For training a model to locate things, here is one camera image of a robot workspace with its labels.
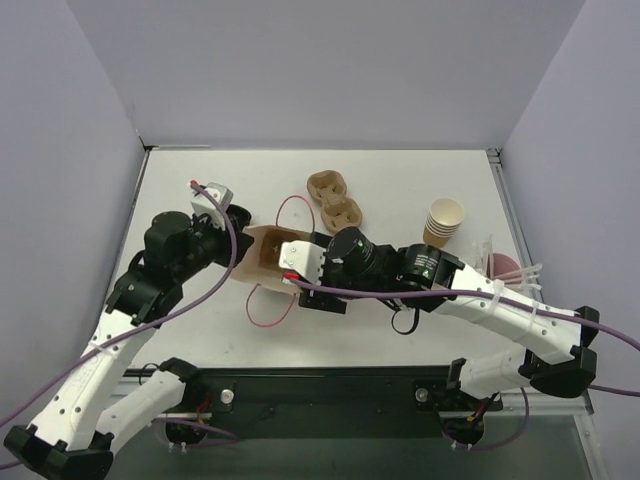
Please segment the stack of brown paper cups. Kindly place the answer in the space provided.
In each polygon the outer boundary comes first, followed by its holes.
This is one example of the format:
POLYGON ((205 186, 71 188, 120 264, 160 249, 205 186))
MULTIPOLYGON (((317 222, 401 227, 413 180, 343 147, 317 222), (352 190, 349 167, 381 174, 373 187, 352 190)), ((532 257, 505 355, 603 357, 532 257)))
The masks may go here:
POLYGON ((451 198, 435 200, 426 217, 423 241, 426 245, 442 248, 455 235, 465 219, 461 203, 451 198))

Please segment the cream and pink paper bag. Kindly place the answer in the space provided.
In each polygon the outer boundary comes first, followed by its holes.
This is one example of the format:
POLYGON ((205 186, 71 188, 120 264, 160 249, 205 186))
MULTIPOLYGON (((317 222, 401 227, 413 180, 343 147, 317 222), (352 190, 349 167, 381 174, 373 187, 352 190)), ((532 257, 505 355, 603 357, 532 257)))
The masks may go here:
POLYGON ((297 304, 300 290, 282 281, 283 273, 279 267, 281 246, 285 242, 308 240, 315 229, 316 217, 313 206, 309 200, 299 194, 289 195, 281 202, 273 225, 258 225, 247 228, 246 232, 254 239, 254 242, 232 272, 231 279, 252 286, 245 300, 245 314, 253 326, 258 328, 275 327, 285 320, 297 304), (280 224, 280 217, 284 207, 294 199, 301 200, 306 204, 311 220, 310 232, 286 228, 280 224), (251 300, 259 289, 284 294, 290 298, 288 306, 277 320, 261 323, 253 318, 251 300))

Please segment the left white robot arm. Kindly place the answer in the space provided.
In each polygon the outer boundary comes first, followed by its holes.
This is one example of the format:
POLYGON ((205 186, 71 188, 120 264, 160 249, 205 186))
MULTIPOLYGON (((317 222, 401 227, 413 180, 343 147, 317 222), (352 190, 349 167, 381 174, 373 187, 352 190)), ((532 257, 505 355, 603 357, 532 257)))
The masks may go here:
POLYGON ((103 479, 116 453, 166 410, 195 409, 205 396, 202 371, 177 358, 114 405, 107 402, 138 351, 183 298, 184 284, 212 264, 230 272, 253 238, 250 213, 237 205, 153 218, 116 281, 82 356, 46 407, 26 425, 10 428, 5 448, 46 479, 103 479))

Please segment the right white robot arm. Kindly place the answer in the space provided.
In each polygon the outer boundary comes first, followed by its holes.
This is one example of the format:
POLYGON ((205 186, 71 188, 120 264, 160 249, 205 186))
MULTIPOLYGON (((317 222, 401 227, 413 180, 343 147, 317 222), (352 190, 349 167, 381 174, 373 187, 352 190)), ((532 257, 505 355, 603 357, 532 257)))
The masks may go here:
POLYGON ((376 245, 348 227, 283 246, 278 264, 303 308, 345 314, 350 301, 374 299, 393 313, 451 316, 511 341, 497 354, 451 363, 443 394, 454 407, 526 387, 576 398, 596 378, 598 311, 540 304, 437 247, 376 245))

